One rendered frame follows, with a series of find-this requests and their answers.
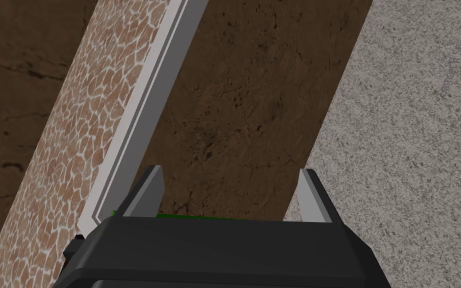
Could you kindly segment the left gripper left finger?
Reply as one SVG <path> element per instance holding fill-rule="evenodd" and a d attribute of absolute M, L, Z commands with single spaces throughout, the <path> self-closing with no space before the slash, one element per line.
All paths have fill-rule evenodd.
<path fill-rule="evenodd" d="M 155 218 L 165 192 L 165 182 L 161 165 L 150 165 L 128 192 L 114 217 Z"/>

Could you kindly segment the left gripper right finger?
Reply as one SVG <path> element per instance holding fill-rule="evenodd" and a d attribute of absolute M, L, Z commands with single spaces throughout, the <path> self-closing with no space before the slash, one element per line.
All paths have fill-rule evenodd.
<path fill-rule="evenodd" d="M 329 194 L 312 168 L 300 169 L 296 196 L 303 222 L 342 223 Z"/>

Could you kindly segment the grey speckled door leaf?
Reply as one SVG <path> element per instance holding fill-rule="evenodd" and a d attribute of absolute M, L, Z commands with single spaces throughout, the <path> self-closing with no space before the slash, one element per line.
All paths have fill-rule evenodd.
<path fill-rule="evenodd" d="M 461 0 L 373 0 L 307 165 L 392 288 L 461 288 Z"/>

